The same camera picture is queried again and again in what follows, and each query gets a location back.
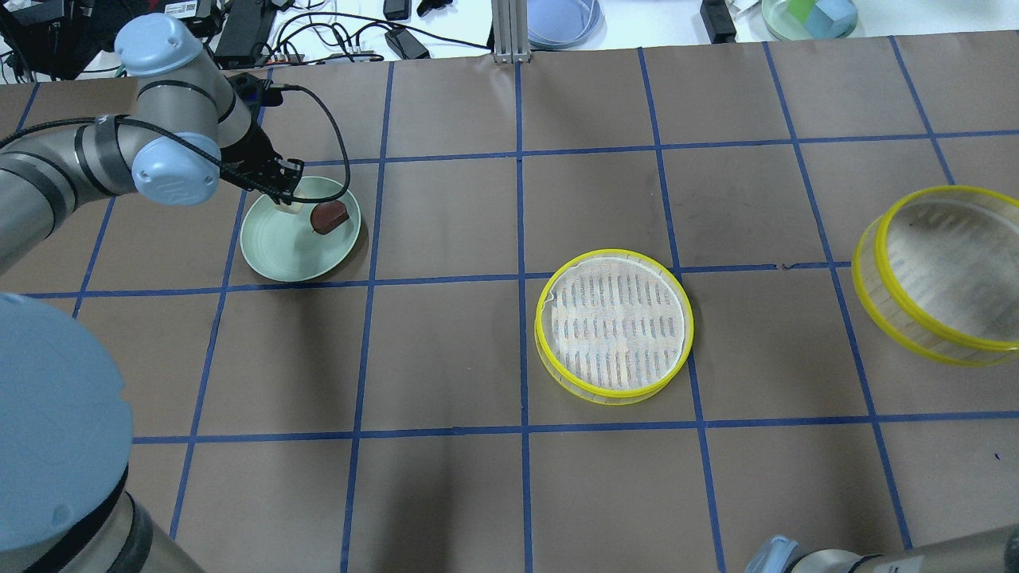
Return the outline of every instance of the black wires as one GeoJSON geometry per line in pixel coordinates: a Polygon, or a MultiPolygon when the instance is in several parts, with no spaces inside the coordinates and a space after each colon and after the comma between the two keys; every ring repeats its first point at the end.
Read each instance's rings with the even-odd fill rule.
{"type": "MultiPolygon", "coordinates": [[[[329,111],[329,108],[325,105],[325,102],[323,102],[321,98],[319,98],[314,92],[312,92],[308,88],[305,88],[304,86],[290,86],[290,85],[281,85],[278,86],[277,88],[284,92],[304,92],[313,100],[315,100],[315,103],[317,103],[319,107],[322,108],[322,111],[329,119],[329,124],[332,126],[333,133],[336,135],[336,143],[339,144],[339,152],[343,159],[343,173],[344,173],[343,185],[340,187],[339,191],[336,192],[335,194],[329,197],[314,198],[314,199],[304,198],[304,197],[292,197],[291,194],[289,193],[282,192],[278,189],[273,189],[271,187],[262,184],[261,181],[257,181],[249,177],[248,175],[245,175],[244,173],[223,163],[221,160],[219,160],[212,154],[206,152],[202,148],[196,146],[195,144],[189,142],[187,140],[184,140],[183,138],[177,136],[173,132],[170,132],[169,129],[156,125],[155,123],[150,123],[148,121],[143,121],[141,119],[135,119],[132,117],[114,117],[112,120],[116,121],[118,125],[129,125],[131,127],[147,129],[155,134],[159,134],[164,138],[172,140],[173,142],[198,154],[206,161],[209,161],[213,165],[219,167],[219,170],[222,173],[226,173],[227,175],[230,175],[234,180],[243,184],[245,191],[258,191],[259,193],[268,195],[271,199],[273,199],[276,202],[282,201],[287,203],[317,204],[317,203],[328,203],[330,201],[335,201],[336,199],[339,199],[344,194],[346,194],[346,190],[351,187],[351,161],[346,152],[346,144],[343,142],[343,135],[339,131],[339,125],[336,124],[335,117],[333,117],[332,113],[329,111]]],[[[25,127],[19,132],[15,132],[14,134],[11,134],[10,136],[7,136],[6,138],[0,140],[0,150],[14,143],[15,141],[25,136],[35,134],[37,132],[52,129],[54,127],[64,127],[67,125],[89,124],[89,123],[94,123],[96,119],[94,117],[71,117],[68,119],[57,119],[54,121],[46,121],[44,123],[32,125],[31,127],[25,127]]]]}
{"type": "Polygon", "coordinates": [[[438,40],[440,42],[460,44],[463,46],[469,46],[471,48],[478,48],[480,50],[485,50],[486,52],[491,52],[491,49],[488,46],[484,46],[482,44],[475,44],[473,42],[457,40],[454,38],[446,38],[444,36],[439,36],[437,34],[432,34],[430,32],[421,30],[420,28],[398,24],[390,22],[388,20],[379,19],[371,16],[363,16],[360,14],[352,14],[348,12],[311,11],[312,7],[318,7],[324,5],[326,4],[327,1],[328,0],[323,0],[318,4],[315,4],[314,6],[309,4],[309,7],[303,8],[306,11],[303,11],[300,14],[291,16],[289,19],[286,19],[285,21],[282,22],[282,24],[279,25],[279,28],[276,31],[275,43],[273,46],[268,46],[267,44],[260,44],[256,46],[253,49],[253,51],[260,50],[262,47],[266,47],[269,49],[269,53],[263,54],[262,58],[264,62],[275,63],[273,62],[273,58],[278,54],[282,56],[283,59],[283,61],[278,63],[289,63],[290,65],[309,65],[337,58],[346,58],[350,59],[351,61],[355,61],[355,59],[358,57],[368,58],[371,61],[376,61],[383,59],[382,56],[377,54],[360,54],[358,52],[360,51],[361,47],[361,35],[365,31],[370,30],[372,28],[380,28],[386,31],[407,29],[412,32],[416,32],[418,34],[422,34],[429,38],[438,40]],[[334,21],[331,22],[314,21],[313,16],[331,17],[334,19],[334,21]],[[335,21],[335,18],[339,17],[353,18],[357,20],[367,21],[368,23],[355,31],[354,34],[351,34],[347,31],[347,29],[343,27],[342,23],[340,23],[339,21],[335,21]],[[302,20],[303,18],[308,18],[309,21],[302,23],[300,20],[302,20]],[[296,24],[301,24],[301,25],[288,32],[288,30],[296,24]],[[294,37],[297,37],[299,34],[307,30],[315,30],[315,33],[319,36],[319,40],[322,41],[322,44],[324,46],[330,48],[339,48],[340,53],[333,54],[329,57],[318,60],[300,61],[298,50],[294,47],[292,41],[294,37]],[[332,42],[329,42],[327,40],[330,34],[332,36],[332,42]]]}

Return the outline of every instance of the grid square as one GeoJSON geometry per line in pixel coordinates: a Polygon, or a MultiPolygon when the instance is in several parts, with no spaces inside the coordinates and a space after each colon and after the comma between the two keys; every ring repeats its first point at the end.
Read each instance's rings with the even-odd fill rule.
{"type": "Polygon", "coordinates": [[[377,287],[364,429],[520,424],[517,289],[377,287]]]}
{"type": "MultiPolygon", "coordinates": [[[[388,67],[316,65],[276,68],[275,84],[304,86],[332,112],[351,159],[374,159],[382,144],[382,115],[388,67]]],[[[328,161],[342,157],[322,108],[307,94],[287,92],[283,105],[265,108],[262,127],[285,157],[328,161]]]]}
{"type": "Polygon", "coordinates": [[[636,50],[547,52],[521,66],[524,149],[653,145],[636,50]],[[606,82],[606,69],[612,70],[606,82]]]}
{"type": "Polygon", "coordinates": [[[1019,196],[1019,136],[938,140],[956,183],[1019,196]]]}
{"type": "Polygon", "coordinates": [[[31,96],[30,85],[3,87],[4,105],[0,107],[0,133],[3,137],[17,129],[17,122],[21,120],[21,114],[31,96]]]}
{"type": "Polygon", "coordinates": [[[673,265],[654,152],[524,160],[528,272],[554,271],[595,249],[629,249],[673,265]]]}
{"type": "Polygon", "coordinates": [[[53,235],[0,274],[0,291],[76,293],[89,268],[106,207],[105,201],[99,201],[78,208],[53,235]]]}
{"type": "Polygon", "coordinates": [[[645,50],[663,144],[788,139],[760,44],[645,50]]]}
{"type": "Polygon", "coordinates": [[[223,185],[192,207],[138,195],[116,199],[91,291],[218,288],[230,250],[237,190],[223,185]]]}
{"type": "Polygon", "coordinates": [[[68,117],[133,113],[138,81],[133,77],[43,82],[24,126],[68,117]]]}
{"type": "Polygon", "coordinates": [[[78,320],[124,377],[136,435],[187,435],[216,295],[85,299],[78,320]]]}
{"type": "Polygon", "coordinates": [[[824,260],[792,146],[662,153],[685,265],[824,260]]]}
{"type": "Polygon", "coordinates": [[[934,132],[1019,128],[1015,31],[896,41],[934,132]]]}
{"type": "Polygon", "coordinates": [[[365,295],[363,288],[229,294],[201,433],[354,429],[365,295]]]}
{"type": "Polygon", "coordinates": [[[690,274],[708,420],[866,415],[827,269],[690,274]]]}
{"type": "Polygon", "coordinates": [[[808,144],[801,149],[837,261],[852,259],[863,231],[897,201],[948,183],[929,140],[808,144]]]}
{"type": "Polygon", "coordinates": [[[362,440],[350,571],[523,571],[520,440],[362,440]]]}
{"type": "Polygon", "coordinates": [[[378,278],[517,273],[513,158],[390,163],[378,278]]]}
{"type": "Polygon", "coordinates": [[[136,444],[130,448],[125,488],[163,531],[169,531],[173,520],[186,453],[185,444],[136,444]]]}
{"type": "Polygon", "coordinates": [[[690,372],[686,366],[658,394],[626,408],[590,404],[560,386],[541,363],[534,342],[534,318],[545,282],[537,278],[527,281],[527,395],[532,425],[675,422],[695,418],[690,372]]]}
{"type": "Polygon", "coordinates": [[[915,354],[886,334],[863,310],[851,269],[839,269],[839,280],[878,414],[1019,410],[1019,361],[965,368],[915,354]]]}
{"type": "Polygon", "coordinates": [[[768,47],[798,137],[924,133],[887,38],[768,47]]]}
{"type": "Polygon", "coordinates": [[[177,542],[207,571],[335,573],[348,440],[200,444],[177,542]]]}
{"type": "Polygon", "coordinates": [[[531,507],[536,573],[716,569],[696,430],[532,434],[531,507]]]}
{"type": "Polygon", "coordinates": [[[902,422],[881,429],[914,545],[1015,523],[1019,420],[902,422]]]}
{"type": "Polygon", "coordinates": [[[902,551],[870,425],[709,429],[707,439],[731,571],[777,532],[805,549],[902,551]]]}
{"type": "MultiPolygon", "coordinates": [[[[378,165],[351,165],[351,188],[348,193],[358,200],[361,208],[361,232],[354,244],[354,249],[338,265],[322,276],[312,278],[308,282],[367,280],[371,266],[372,226],[375,224],[375,198],[378,196],[378,165]]],[[[305,168],[306,175],[329,177],[337,183],[343,183],[343,167],[339,165],[310,166],[305,168]]],[[[245,214],[251,210],[260,193],[249,193],[245,200],[245,214]]],[[[233,251],[233,268],[230,271],[230,284],[278,284],[271,278],[266,278],[252,270],[240,252],[240,242],[237,241],[233,251]]]]}
{"type": "Polygon", "coordinates": [[[487,54],[397,62],[386,156],[515,151],[514,73],[487,54]]]}

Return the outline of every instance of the blue tape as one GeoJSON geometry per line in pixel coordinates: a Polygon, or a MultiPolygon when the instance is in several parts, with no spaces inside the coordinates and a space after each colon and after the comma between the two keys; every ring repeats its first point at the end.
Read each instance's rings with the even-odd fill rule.
{"type": "Polygon", "coordinates": [[[651,117],[651,135],[654,138],[654,156],[658,164],[658,187],[661,189],[661,205],[665,210],[665,230],[668,233],[668,250],[673,255],[673,266],[680,266],[680,253],[676,247],[676,230],[673,228],[673,205],[668,200],[668,181],[665,179],[665,160],[661,155],[661,136],[658,132],[658,113],[654,109],[654,94],[651,92],[651,80],[647,74],[647,61],[644,59],[644,48],[637,48],[637,59],[640,60],[640,72],[644,79],[644,95],[647,98],[647,109],[651,117]]]}
{"type": "Polygon", "coordinates": [[[524,89],[521,62],[514,65],[514,98],[517,122],[517,306],[520,328],[520,423],[521,483],[524,512],[524,571],[534,571],[534,543],[531,528],[531,434],[530,398],[527,379],[527,269],[524,249],[524,89]]]}
{"type": "Polygon", "coordinates": [[[920,94],[916,91],[916,86],[913,85],[913,79],[909,75],[909,70],[906,68],[906,61],[902,59],[902,52],[899,51],[899,43],[896,42],[895,36],[889,36],[889,42],[892,44],[892,51],[895,52],[895,59],[899,62],[899,69],[902,71],[902,76],[906,80],[906,86],[909,88],[909,93],[913,96],[913,103],[916,104],[916,111],[920,114],[920,120],[923,121],[923,128],[927,132],[927,137],[930,139],[930,145],[934,147],[934,154],[937,155],[937,162],[942,164],[942,170],[945,171],[945,180],[949,185],[955,185],[955,177],[952,175],[952,170],[949,169],[949,163],[945,160],[945,154],[942,153],[942,146],[937,143],[937,138],[934,136],[934,129],[930,126],[930,120],[927,119],[927,113],[923,110],[923,104],[920,103],[920,94]]]}
{"type": "Polygon", "coordinates": [[[782,105],[783,115],[786,117],[786,124],[789,127],[789,135],[793,140],[793,151],[796,154],[796,161],[800,167],[800,175],[803,178],[803,186],[807,193],[807,199],[810,202],[810,209],[814,214],[814,219],[817,223],[817,235],[821,241],[821,247],[824,250],[824,259],[827,262],[828,272],[832,275],[832,284],[835,288],[836,299],[839,302],[839,310],[842,313],[843,325],[846,328],[846,336],[849,340],[850,350],[853,353],[853,361],[856,365],[856,373],[860,380],[860,390],[863,394],[863,400],[867,405],[867,417],[870,421],[871,428],[874,432],[874,442],[877,447],[877,455],[881,461],[881,468],[884,471],[884,480],[889,488],[889,494],[892,498],[892,506],[895,510],[896,520],[899,524],[899,533],[902,536],[903,545],[906,549],[912,546],[912,541],[909,534],[909,527],[906,523],[906,514],[903,512],[902,503],[899,499],[899,489],[895,482],[895,475],[892,471],[892,463],[889,460],[888,450],[884,447],[884,435],[881,432],[880,422],[877,418],[877,411],[874,407],[873,397],[870,394],[870,385],[867,381],[867,373],[863,367],[863,359],[860,356],[860,350],[856,342],[856,334],[853,331],[853,322],[849,316],[849,309],[846,306],[846,298],[843,294],[842,282],[839,280],[839,274],[836,272],[835,260],[832,257],[832,247],[828,245],[827,236],[824,232],[824,220],[821,216],[820,208],[817,206],[817,199],[814,197],[813,186],[810,183],[810,175],[807,173],[807,166],[803,160],[803,152],[800,149],[800,143],[796,136],[796,128],[793,125],[793,118],[789,112],[789,105],[786,101],[786,96],[782,89],[782,82],[779,79],[779,71],[774,65],[774,59],[771,57],[771,50],[768,45],[762,44],[764,49],[764,56],[767,59],[768,68],[771,71],[771,79],[774,82],[775,92],[779,95],[779,102],[782,105]]]}
{"type": "Polygon", "coordinates": [[[17,120],[17,128],[15,132],[20,132],[24,128],[24,122],[29,119],[29,112],[32,110],[32,104],[36,103],[36,94],[39,93],[38,82],[32,87],[32,93],[29,94],[29,101],[24,104],[24,111],[21,112],[21,118],[17,120]]]}
{"type": "Polygon", "coordinates": [[[392,106],[393,64],[386,75],[385,106],[382,111],[382,142],[379,145],[378,186],[375,190],[375,221],[372,228],[372,254],[368,270],[368,295],[365,300],[365,326],[361,336],[361,369],[358,373],[358,398],[354,410],[354,437],[351,442],[351,467],[346,476],[346,508],[340,545],[340,573],[346,573],[351,563],[351,527],[354,524],[354,500],[358,480],[358,459],[361,455],[361,421],[365,409],[365,380],[368,373],[368,344],[371,340],[372,307],[375,303],[375,273],[379,258],[379,227],[382,221],[382,190],[385,185],[386,149],[389,142],[389,112],[392,106]]]}
{"type": "Polygon", "coordinates": [[[106,238],[106,228],[110,224],[110,216],[113,214],[113,206],[116,199],[111,198],[110,202],[106,204],[106,212],[103,214],[103,222],[99,225],[99,232],[96,233],[96,243],[92,247],[92,255],[89,257],[89,266],[85,269],[85,277],[82,278],[82,287],[77,290],[77,296],[74,300],[74,311],[71,316],[77,318],[77,313],[82,311],[82,300],[85,298],[86,291],[89,290],[89,282],[92,280],[92,271],[96,268],[96,259],[99,258],[99,250],[103,246],[103,239],[106,238]]]}

